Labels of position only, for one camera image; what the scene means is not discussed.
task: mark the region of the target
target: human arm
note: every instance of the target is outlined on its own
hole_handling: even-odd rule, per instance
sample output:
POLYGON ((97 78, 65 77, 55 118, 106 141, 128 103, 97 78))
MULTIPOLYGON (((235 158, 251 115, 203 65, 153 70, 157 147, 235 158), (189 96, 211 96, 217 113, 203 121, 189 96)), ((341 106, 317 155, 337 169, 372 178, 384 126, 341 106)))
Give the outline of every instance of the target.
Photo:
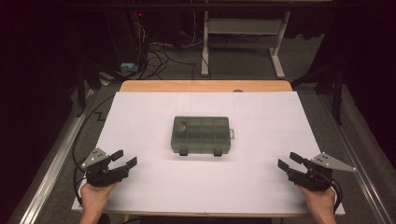
POLYGON ((296 186, 305 196, 306 205, 318 224, 336 223, 333 214, 335 192, 331 188, 324 191, 310 191, 299 185, 296 186))
POLYGON ((81 188, 82 216, 79 224, 97 224, 106 208, 108 196, 118 183, 96 188, 86 183, 81 188))

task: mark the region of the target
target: metal frame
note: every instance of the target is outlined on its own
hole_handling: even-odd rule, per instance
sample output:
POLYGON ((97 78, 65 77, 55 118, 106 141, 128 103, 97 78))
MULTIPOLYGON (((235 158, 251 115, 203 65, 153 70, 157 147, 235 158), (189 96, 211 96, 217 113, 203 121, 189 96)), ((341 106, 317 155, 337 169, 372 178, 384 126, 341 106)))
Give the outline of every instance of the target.
POLYGON ((44 203, 52 192, 55 182, 58 179, 58 175, 61 172, 62 167, 64 166, 64 161, 66 160, 66 157, 73 146, 73 142, 77 137, 78 130, 80 129, 88 114, 87 111, 89 111, 89 109, 92 107, 92 102, 96 94, 97 93, 94 93, 92 90, 87 93, 86 100, 89 101, 89 104, 87 105, 85 111, 83 111, 83 113, 79 117, 76 117, 74 122, 71 124, 66 134, 66 137, 62 141, 61 146, 59 147, 58 152, 56 153, 55 158, 52 161, 52 164, 50 165, 46 175, 44 176, 40 184, 40 187, 38 187, 38 190, 35 193, 33 200, 30 202, 29 207, 23 215, 21 223, 35 223, 35 220, 37 219, 38 214, 43 208, 44 203))
POLYGON ((356 179, 361 185, 361 191, 366 197, 367 202, 370 204, 376 220, 378 221, 378 223, 381 224, 392 224, 393 221, 389 216, 389 212, 382 203, 381 198, 377 193, 376 187, 374 186, 363 165, 361 164, 361 161, 359 160, 359 157, 355 152, 355 148, 349 142, 349 139, 347 138, 343 127, 341 125, 338 125, 337 121, 332 116, 332 106, 329 102, 329 99, 326 97, 326 95, 323 94, 319 95, 318 98, 322 103, 323 107, 325 108, 334 129, 337 131, 338 136, 340 137, 340 140, 344 145, 344 152, 346 158, 350 161, 350 164, 352 166, 356 167, 356 169, 359 170, 357 173, 355 173, 356 179))

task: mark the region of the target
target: dark background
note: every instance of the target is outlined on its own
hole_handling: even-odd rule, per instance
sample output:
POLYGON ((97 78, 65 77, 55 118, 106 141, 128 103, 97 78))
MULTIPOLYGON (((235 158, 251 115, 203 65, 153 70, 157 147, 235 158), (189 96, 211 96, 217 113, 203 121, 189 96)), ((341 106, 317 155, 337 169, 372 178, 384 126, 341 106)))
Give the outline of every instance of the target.
MULTIPOLYGON (((392 2, 375 1, 366 9, 336 14, 296 11, 291 13, 286 32, 286 37, 303 34, 305 38, 326 33, 311 71, 328 63, 339 51, 346 50, 351 55, 346 64, 345 83, 393 165, 396 164, 394 8, 392 2)), ((216 15, 227 17, 227 13, 216 15)), ((197 12, 196 16, 199 33, 203 13, 197 12)), ((114 37, 122 39, 130 34, 125 17, 117 18, 123 24, 117 27, 120 32, 110 33, 102 12, 65 12, 57 2, 49 0, 3 1, 0 5, 4 123, 0 149, 3 155, 1 223, 7 221, 29 187, 70 113, 69 93, 76 86, 78 60, 85 58, 118 70, 123 60, 121 55, 135 58, 134 46, 120 52, 112 43, 114 37)), ((193 33, 193 24, 188 22, 192 21, 190 13, 150 12, 145 17, 150 34, 170 42, 177 43, 180 30, 193 33)))

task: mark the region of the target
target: metal stand leg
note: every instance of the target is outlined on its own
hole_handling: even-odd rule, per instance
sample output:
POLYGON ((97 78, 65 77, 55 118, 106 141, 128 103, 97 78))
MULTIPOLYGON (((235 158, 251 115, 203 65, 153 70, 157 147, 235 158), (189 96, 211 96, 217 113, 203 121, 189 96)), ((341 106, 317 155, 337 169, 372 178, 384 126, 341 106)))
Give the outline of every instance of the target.
POLYGON ((269 49, 271 59, 273 61, 274 68, 276 71, 276 76, 279 79, 285 78, 285 74, 283 73, 283 69, 282 69, 282 66, 280 65, 280 60, 277 57, 277 54, 279 52, 280 44, 282 43, 283 35, 285 34, 285 31, 286 31, 286 27, 288 26, 289 16, 290 16, 290 12, 289 11, 285 12, 283 21, 279 27, 279 32, 277 34, 276 46, 274 48, 269 49))
POLYGON ((202 61, 201 61, 201 75, 207 77, 209 75, 209 47, 207 46, 207 40, 209 38, 208 31, 208 20, 209 12, 205 12, 204 20, 204 48, 202 50, 202 61))

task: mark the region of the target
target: gray carpet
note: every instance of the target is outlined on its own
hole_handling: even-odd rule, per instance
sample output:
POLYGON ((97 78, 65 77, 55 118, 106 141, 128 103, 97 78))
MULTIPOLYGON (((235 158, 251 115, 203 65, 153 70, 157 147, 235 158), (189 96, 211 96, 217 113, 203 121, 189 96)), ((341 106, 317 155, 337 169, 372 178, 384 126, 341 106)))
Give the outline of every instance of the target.
MULTIPOLYGON (((321 38, 304 40, 300 37, 296 39, 285 39, 283 41, 279 58, 282 62, 286 80, 292 81, 307 72, 320 41, 321 38)), ((213 48, 209 54, 211 78, 217 80, 276 79, 275 71, 267 51, 267 48, 271 47, 273 43, 275 43, 275 39, 272 36, 264 37, 256 42, 233 39, 228 40, 226 48, 223 48, 225 42, 222 38, 212 38, 210 45, 213 48)), ((200 47, 182 49, 167 47, 166 53, 168 56, 172 60, 181 63, 168 61, 166 68, 158 76, 153 76, 150 79, 208 79, 208 77, 200 76, 201 52, 202 49, 200 47)), ((158 60, 156 62, 153 59, 151 62, 152 64, 159 64, 160 61, 158 60)), ((329 116, 327 107, 323 104, 322 97, 315 94, 313 86, 312 84, 303 84, 296 88, 296 91, 299 93, 308 121, 318 141, 319 148, 341 161, 348 162, 343 140, 340 138, 337 129, 334 128, 332 117, 329 116)), ((104 86, 97 92, 92 108, 113 95, 119 87, 119 83, 104 86)), ((357 149, 357 154, 365 167, 365 171, 373 181, 386 208, 389 211, 396 211, 396 194, 393 190, 396 188, 395 170, 389 164, 388 159, 382 153, 381 148, 370 133, 364 119, 354 106, 347 88, 344 88, 343 100, 342 128, 349 139, 349 143, 357 149)), ((111 101, 112 99, 107 100, 95 112, 102 112, 101 116, 105 118, 111 106, 111 101)), ((75 115, 73 113, 75 112, 76 110, 72 112, 71 118, 73 118, 75 115)), ((81 129, 75 145, 78 160, 91 152, 96 144, 104 125, 103 121, 98 120, 99 116, 99 114, 93 113, 81 129)), ((19 223, 21 221, 21 217, 32 200, 44 174, 48 170, 56 151, 55 144, 54 149, 43 162, 40 171, 37 173, 35 181, 26 192, 25 197, 8 223, 19 223)), ((75 198, 72 188, 74 167, 72 157, 69 155, 51 195, 46 201, 42 212, 37 217, 36 223, 78 223, 80 213, 73 212, 70 209, 75 198)), ((340 182, 345 194, 343 205, 346 209, 346 215, 337 217, 337 223, 377 223, 373 208, 366 200, 366 196, 361 190, 361 184, 358 182, 356 176, 350 173, 335 172, 334 178, 340 182)), ((391 215, 393 220, 396 220, 396 216, 391 215)), ((111 215, 111 219, 112 223, 122 223, 124 216, 111 215)), ((273 218, 272 222, 276 224, 281 222, 293 224, 313 223, 313 220, 310 217, 284 218, 283 220, 273 218)))

